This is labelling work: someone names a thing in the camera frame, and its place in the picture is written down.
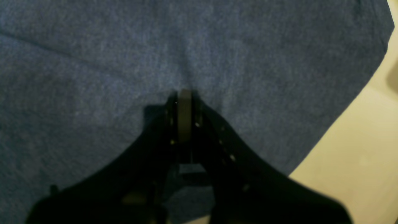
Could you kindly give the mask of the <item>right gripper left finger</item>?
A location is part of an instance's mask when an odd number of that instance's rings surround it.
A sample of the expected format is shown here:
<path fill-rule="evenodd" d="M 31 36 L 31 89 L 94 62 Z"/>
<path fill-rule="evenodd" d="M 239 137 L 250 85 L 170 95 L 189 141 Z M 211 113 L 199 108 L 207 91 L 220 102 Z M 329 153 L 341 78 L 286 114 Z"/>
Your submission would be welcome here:
<path fill-rule="evenodd" d="M 103 169 L 64 190 L 50 187 L 28 224 L 167 224 L 162 193 L 175 160 L 178 94 L 173 92 L 138 139 Z"/>

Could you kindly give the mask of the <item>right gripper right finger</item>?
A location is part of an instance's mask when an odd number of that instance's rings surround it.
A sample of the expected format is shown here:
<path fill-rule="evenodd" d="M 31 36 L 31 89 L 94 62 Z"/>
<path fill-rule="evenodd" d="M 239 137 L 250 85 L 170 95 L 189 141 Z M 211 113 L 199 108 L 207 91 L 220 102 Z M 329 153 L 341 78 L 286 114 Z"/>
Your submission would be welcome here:
<path fill-rule="evenodd" d="M 199 163 L 215 196 L 211 224 L 351 224 L 346 208 L 284 176 L 192 91 L 179 93 L 179 162 Z"/>

